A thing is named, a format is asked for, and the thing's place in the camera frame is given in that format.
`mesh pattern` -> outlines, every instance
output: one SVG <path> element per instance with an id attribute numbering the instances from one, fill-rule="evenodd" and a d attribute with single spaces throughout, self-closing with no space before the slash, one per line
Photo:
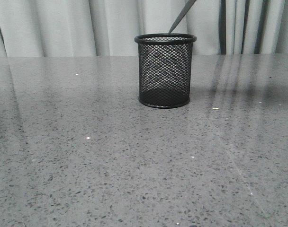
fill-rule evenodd
<path id="1" fill-rule="evenodd" d="M 154 37 L 147 40 L 180 40 Z M 139 47 L 139 100 L 145 105 L 173 108 L 189 101 L 192 43 Z"/>
<path id="2" fill-rule="evenodd" d="M 187 39 L 185 37 L 150 37 L 150 38 L 144 38 L 144 40 L 150 40 L 150 41 L 171 41 L 171 40 L 183 40 Z"/>

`black mesh pen holder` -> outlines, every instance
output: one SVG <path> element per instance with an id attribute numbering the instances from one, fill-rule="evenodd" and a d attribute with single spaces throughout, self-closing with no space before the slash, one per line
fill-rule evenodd
<path id="1" fill-rule="evenodd" d="M 192 44 L 188 34 L 149 34 L 135 38 L 139 48 L 139 101 L 156 108 L 189 103 Z"/>

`terrazzo surface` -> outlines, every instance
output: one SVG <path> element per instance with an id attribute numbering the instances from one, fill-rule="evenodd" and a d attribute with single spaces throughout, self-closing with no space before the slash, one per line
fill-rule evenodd
<path id="1" fill-rule="evenodd" d="M 288 54 L 191 76 L 155 109 L 137 57 L 0 58 L 0 227 L 288 227 Z"/>

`curtain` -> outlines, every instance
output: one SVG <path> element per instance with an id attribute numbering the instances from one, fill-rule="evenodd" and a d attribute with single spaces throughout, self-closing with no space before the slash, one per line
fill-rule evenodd
<path id="1" fill-rule="evenodd" d="M 186 0 L 0 0 L 0 57 L 137 55 Z M 288 0 L 197 0 L 175 33 L 193 54 L 288 53 Z"/>

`pen holder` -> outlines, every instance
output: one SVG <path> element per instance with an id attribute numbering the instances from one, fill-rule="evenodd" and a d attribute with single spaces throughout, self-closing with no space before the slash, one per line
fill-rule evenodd
<path id="1" fill-rule="evenodd" d="M 189 102 L 192 44 L 188 34 L 149 34 L 135 37 L 139 48 L 139 101 L 156 108 Z"/>

